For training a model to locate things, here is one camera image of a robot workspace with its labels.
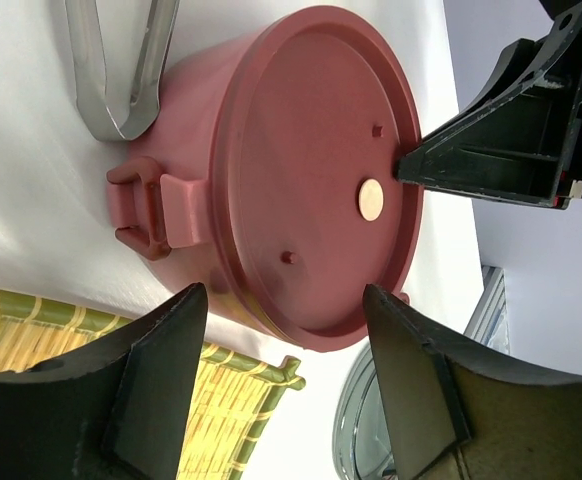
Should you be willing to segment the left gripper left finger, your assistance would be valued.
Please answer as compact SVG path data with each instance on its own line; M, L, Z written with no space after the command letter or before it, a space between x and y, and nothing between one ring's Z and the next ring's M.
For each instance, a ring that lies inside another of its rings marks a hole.
M130 324L0 373L0 479L173 479L208 313L193 284Z

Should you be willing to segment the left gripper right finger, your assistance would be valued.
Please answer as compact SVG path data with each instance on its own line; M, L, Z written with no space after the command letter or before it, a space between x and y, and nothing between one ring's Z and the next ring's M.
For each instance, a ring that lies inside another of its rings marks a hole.
M369 285L363 309L401 479L582 479L582 376L502 354Z

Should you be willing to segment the red steel bowl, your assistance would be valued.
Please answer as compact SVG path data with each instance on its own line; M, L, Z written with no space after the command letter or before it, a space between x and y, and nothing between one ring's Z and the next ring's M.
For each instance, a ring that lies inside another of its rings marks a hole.
M280 339L233 291L218 251L212 205L213 145L228 81L244 53L244 38L269 26L169 69L160 85L160 113L131 142L128 159L108 172L107 199L116 238L169 291L201 283L210 312Z

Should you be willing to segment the metal tongs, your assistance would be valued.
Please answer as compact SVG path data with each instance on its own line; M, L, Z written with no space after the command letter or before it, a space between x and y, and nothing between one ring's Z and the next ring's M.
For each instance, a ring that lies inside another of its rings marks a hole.
M160 112L159 85L179 3L67 1L76 106L91 135L103 142L140 137Z

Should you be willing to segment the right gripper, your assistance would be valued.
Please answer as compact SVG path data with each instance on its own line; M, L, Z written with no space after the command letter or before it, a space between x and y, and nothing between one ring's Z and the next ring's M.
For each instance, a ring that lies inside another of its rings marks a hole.
M582 199L582 1L541 5L550 32L504 48L473 102L398 159L396 179L558 210Z

